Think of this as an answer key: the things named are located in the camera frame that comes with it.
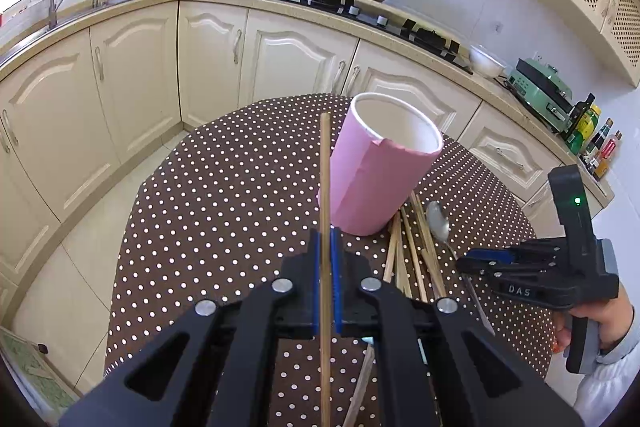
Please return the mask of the person's right hand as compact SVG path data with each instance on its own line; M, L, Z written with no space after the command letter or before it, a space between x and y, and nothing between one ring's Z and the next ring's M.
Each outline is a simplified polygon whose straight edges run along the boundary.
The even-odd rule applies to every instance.
M555 340L553 352L560 353L570 345L572 331L570 330L571 317L587 317L599 324L600 349L603 352L613 350L627 335L634 321L634 307L632 306L623 283L618 285L618 295L615 299L586 303L567 313L552 312L552 324Z

